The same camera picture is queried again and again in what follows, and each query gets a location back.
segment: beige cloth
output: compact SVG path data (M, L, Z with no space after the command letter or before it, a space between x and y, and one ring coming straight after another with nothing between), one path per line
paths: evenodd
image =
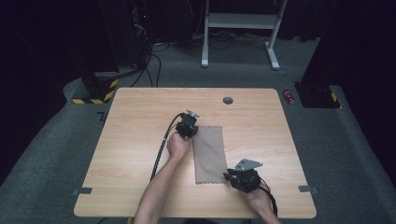
M195 182L197 184L227 183L222 127L200 126L193 137Z

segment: yellow and black tape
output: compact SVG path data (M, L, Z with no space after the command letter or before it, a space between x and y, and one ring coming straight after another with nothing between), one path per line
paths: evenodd
M106 104L111 99L114 94L114 90L116 89L117 83L119 82L118 79L113 80L108 88L102 90L101 94L103 95L100 98L92 98L92 97L73 97L73 103L77 105L84 105L84 104Z
M334 92L332 92L332 100L335 101L335 102L337 102L337 96L335 95Z

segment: round hole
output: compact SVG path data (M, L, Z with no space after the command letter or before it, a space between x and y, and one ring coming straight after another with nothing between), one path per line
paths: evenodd
M226 96L226 97L223 98L223 103L226 104L226 105L230 105L230 104L233 103L233 98L231 98L229 96Z

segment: black curtain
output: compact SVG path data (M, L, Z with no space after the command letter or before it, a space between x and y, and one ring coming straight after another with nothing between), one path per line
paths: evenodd
M2 184L35 135L64 106L63 87L78 73L65 50L59 2L3 1L0 28Z
M338 0L289 0L279 28L278 38L302 41L323 35Z
M396 3L340 0L302 86L342 87L372 150L396 186Z

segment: cable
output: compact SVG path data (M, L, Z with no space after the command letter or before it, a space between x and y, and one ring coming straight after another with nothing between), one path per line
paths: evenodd
M154 167L152 168L151 178L150 181L154 178L155 174L157 173L158 163L160 162L161 155L163 154L163 147L165 146L166 139L168 138L169 133L173 129L173 124L178 117L181 117L183 113L180 113L175 116L172 122L169 124L168 129L166 130L165 136L163 137L163 142L161 143L160 150L158 151L157 159L155 160Z
M142 76L142 74L145 72L145 70L146 70L146 68L143 69L143 70L140 72L139 76L138 76L137 79L134 81L134 83L132 83L131 87L133 87L134 84L136 84L136 82L139 80L139 78Z
M166 44L166 47L165 47L164 49L157 49L157 50L153 50L152 52L155 52L155 53L161 52L161 51L164 51L164 50L166 50L166 49L169 49L169 47L171 46L171 44L169 43L169 41L166 41L165 43L156 43L156 44L153 44L153 47L154 47L154 46L164 45L164 44Z
M194 13L192 12L190 0L186 0L186 2L187 2L187 5L189 5L190 13L191 13L191 16L193 17L193 16L194 16Z
M264 41L266 41L269 37L270 37L270 36L256 35L256 36L254 37L254 39L252 39L252 40L236 40L236 39L234 39L233 41L234 41L235 43L238 43L238 44L254 44L254 43L264 42Z
M161 63L160 57L158 57L157 55L151 54L151 56L157 58L158 62L160 63L160 67L158 68L158 73L157 73L157 80L155 81L155 87L158 87L158 81L160 80L160 73L161 73L162 63Z
M150 83L151 87L154 87L153 84L152 84L151 73L150 73L150 71L149 71L149 69L148 69L147 67L146 67L146 71L148 72L148 80L149 80L149 83Z
M221 0L221 5L220 5L220 7L219 7L219 13L222 11L223 5L224 5L224 0Z
M261 180L262 180L262 183L265 185L265 187L267 187L268 189L265 189L262 186L259 186L259 188L262 189L268 195L268 197L270 197L270 200L271 200L271 203L272 203L272 206L273 206L273 212L277 216L276 200L275 200L274 196L271 193L270 187L268 187L267 183L265 183L265 181L262 178L261 178Z
M100 219L100 220L98 221L97 224L103 223L104 221L106 221L106 219L108 219L108 217L103 217L102 219Z
M216 40L218 40L218 41L230 41L230 43L227 46L225 46L223 48L214 47L213 45L210 45L210 44L208 44L208 46L211 47L212 49L227 49L233 44L233 38L231 37L231 35L229 33L227 33L226 37L228 37L228 38L223 38L223 37L220 36L220 37L217 37Z
M194 36L198 33L199 26L201 25L202 14L204 14L203 11L204 11L204 0L201 1L201 10L200 10L201 13L199 16L198 26L197 26L197 29L195 30L195 33L192 35L192 38L194 38Z

